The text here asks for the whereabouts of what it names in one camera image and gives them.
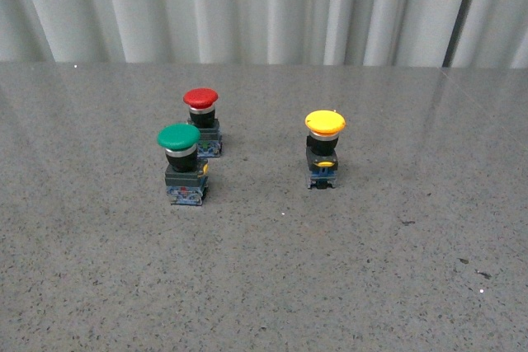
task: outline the green button cap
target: green button cap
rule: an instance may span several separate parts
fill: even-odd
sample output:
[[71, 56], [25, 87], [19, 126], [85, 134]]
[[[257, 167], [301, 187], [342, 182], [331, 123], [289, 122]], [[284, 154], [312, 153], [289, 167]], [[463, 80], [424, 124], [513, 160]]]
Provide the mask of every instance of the green button cap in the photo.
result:
[[173, 124], [158, 134], [158, 143], [162, 148], [179, 151], [189, 148], [200, 140], [200, 131], [194, 125]]

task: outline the table surface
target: table surface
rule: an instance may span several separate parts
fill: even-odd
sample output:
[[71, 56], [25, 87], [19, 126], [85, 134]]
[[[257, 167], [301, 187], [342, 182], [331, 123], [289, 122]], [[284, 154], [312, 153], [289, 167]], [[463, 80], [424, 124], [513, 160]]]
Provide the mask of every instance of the table surface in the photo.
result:
[[[224, 155], [171, 206], [193, 87]], [[526, 350], [527, 110], [526, 70], [1, 63], [0, 350]]]

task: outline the yellow button cap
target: yellow button cap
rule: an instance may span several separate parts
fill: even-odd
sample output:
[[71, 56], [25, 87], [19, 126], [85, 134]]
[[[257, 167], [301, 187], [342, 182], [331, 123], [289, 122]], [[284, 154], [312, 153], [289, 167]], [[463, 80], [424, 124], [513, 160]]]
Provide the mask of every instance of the yellow button cap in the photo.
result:
[[331, 110], [316, 110], [306, 116], [306, 126], [316, 134], [333, 135], [342, 131], [347, 123], [342, 115]]

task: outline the white curtain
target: white curtain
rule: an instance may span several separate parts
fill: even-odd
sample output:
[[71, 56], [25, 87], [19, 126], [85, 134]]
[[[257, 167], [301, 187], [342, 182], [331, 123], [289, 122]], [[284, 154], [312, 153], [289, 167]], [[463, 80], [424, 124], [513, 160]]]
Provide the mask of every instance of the white curtain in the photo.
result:
[[0, 0], [0, 60], [528, 66], [528, 0], [461, 4]]

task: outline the red button cap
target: red button cap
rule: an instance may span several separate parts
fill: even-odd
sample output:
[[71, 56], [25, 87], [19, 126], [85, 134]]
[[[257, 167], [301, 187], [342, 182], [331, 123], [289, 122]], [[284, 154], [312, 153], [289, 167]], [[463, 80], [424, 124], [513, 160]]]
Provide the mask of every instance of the red button cap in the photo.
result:
[[218, 94], [211, 88], [194, 88], [183, 96], [183, 101], [195, 109], [207, 109], [218, 99]]

